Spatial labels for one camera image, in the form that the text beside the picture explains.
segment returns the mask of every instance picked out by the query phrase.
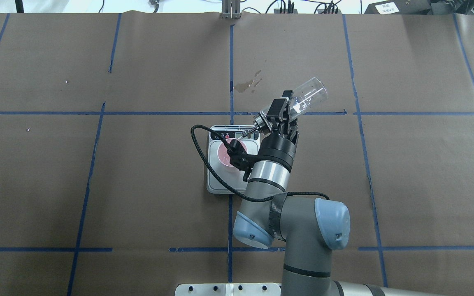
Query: white label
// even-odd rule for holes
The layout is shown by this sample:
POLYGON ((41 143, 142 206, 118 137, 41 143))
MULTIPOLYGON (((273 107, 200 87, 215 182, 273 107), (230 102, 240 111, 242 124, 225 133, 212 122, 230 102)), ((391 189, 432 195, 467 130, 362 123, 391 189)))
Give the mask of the white label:
POLYGON ((380 14, 400 12, 394 2, 376 5, 376 9, 380 14))

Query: digital scale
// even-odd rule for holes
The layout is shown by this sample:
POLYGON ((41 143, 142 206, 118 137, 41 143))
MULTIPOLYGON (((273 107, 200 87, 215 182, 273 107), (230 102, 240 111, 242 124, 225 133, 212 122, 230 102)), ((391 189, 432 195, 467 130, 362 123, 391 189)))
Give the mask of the digital scale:
MULTIPOLYGON (((254 128, 253 125, 214 125, 211 127, 212 130, 220 133, 225 139, 238 139, 241 137, 244 131, 248 131, 254 128)), ((248 154, 257 154, 260 146, 259 132, 254 132, 241 140, 246 147, 248 154)), ((213 134, 209 133, 207 141, 207 159, 209 164, 213 167, 213 170, 228 183, 231 187, 235 188, 239 192, 244 192, 248 182, 244 182, 242 177, 244 172, 239 171, 233 166, 225 166, 218 159, 218 148, 222 145, 221 139, 213 134)), ((208 171, 207 172, 207 190, 210 193, 216 194, 231 194, 231 192, 222 186, 215 177, 208 171)))

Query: light blue cap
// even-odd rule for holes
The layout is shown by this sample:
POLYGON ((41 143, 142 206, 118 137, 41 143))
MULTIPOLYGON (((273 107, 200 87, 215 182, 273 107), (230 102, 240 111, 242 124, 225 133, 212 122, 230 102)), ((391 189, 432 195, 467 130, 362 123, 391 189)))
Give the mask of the light blue cap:
POLYGON ((314 210, 316 210, 319 230, 329 249, 345 249, 350 234, 348 208, 342 202, 316 199, 314 210))
POLYGON ((235 225, 233 225, 233 236, 239 242, 259 249, 268 249, 273 242, 273 237, 262 229, 257 223, 246 217, 243 213, 237 212, 235 225))

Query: white mounting plate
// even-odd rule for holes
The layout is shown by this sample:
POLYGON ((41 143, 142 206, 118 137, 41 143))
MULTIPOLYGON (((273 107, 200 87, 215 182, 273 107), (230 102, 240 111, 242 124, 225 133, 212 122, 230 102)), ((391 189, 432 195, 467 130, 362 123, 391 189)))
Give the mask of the white mounting plate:
POLYGON ((182 284, 175 290, 175 296, 279 296, 280 294, 281 287, 276 283, 182 284))
MULTIPOLYGON (((214 125, 211 129, 222 133, 223 135, 233 135, 235 132, 242 132, 252 129, 252 125, 214 125)), ((218 147, 222 144, 220 140, 214 140, 208 135, 208 145, 207 145, 207 159, 209 164, 213 167, 213 170, 228 183, 231 187, 235 188, 239 192, 244 192, 246 190, 246 185, 248 182, 244 182, 242 177, 244 172, 239 171, 235 167, 227 167, 223 165, 217 156, 218 147)), ((257 154, 259 150, 259 134, 256 132, 254 137, 256 139, 243 139, 242 142, 245 144, 246 149, 249 154, 257 154)), ((207 171, 207 190, 210 193, 216 194, 231 194, 231 192, 222 186, 215 177, 207 171)))

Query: pink bowl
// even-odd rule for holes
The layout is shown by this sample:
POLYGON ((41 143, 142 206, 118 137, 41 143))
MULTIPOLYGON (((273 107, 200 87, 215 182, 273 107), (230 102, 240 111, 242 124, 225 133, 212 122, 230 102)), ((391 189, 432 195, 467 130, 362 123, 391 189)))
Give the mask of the pink bowl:
MULTIPOLYGON (((231 142, 232 140, 237 140, 236 138, 229 138, 229 139, 226 139, 226 142, 231 142)), ((246 152, 248 152, 248 149, 246 149, 246 145, 242 142, 242 141, 239 141, 241 142, 241 144, 243 145, 244 147, 244 150, 246 152)), ((224 146, 223 143, 221 143, 219 146, 218 146, 218 150, 217 150, 217 156, 218 156, 218 160, 223 164, 225 165, 226 167, 233 167, 233 165, 230 164, 230 156, 228 155, 228 153, 226 153, 226 147, 224 146)))

